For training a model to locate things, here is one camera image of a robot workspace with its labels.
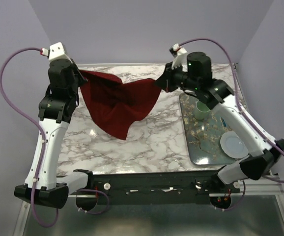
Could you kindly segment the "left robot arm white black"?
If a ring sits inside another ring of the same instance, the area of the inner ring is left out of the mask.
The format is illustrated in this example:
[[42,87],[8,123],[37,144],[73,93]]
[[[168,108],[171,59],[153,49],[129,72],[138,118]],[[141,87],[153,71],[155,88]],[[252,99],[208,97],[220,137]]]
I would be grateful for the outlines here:
[[94,187],[92,172],[76,169],[57,177],[61,144],[79,105],[78,88],[87,80],[71,59],[55,59],[48,69],[50,84],[39,103],[39,132],[31,169],[14,195],[30,204],[61,209],[76,191],[89,194]]

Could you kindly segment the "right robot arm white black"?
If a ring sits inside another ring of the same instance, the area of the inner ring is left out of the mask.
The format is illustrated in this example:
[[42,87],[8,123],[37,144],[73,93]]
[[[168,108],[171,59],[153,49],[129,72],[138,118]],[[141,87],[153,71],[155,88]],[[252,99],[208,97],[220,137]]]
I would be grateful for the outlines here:
[[172,62],[165,65],[155,85],[165,92],[189,90],[210,110],[219,113],[246,145],[248,157],[220,168],[211,180],[211,188],[218,193],[237,180],[258,180],[267,173],[284,151],[284,139],[277,140],[265,132],[239,104],[239,98],[223,80],[212,76],[211,59],[203,52],[187,53],[171,50]]

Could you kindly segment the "dark red cloth napkin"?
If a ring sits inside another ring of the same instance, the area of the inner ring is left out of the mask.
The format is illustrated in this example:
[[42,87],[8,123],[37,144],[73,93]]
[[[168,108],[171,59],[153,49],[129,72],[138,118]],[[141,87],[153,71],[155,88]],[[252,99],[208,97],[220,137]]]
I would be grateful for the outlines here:
[[80,87],[93,122],[109,135],[126,140],[130,126],[155,106],[161,89],[151,78],[129,83],[113,74],[81,70],[87,83]]

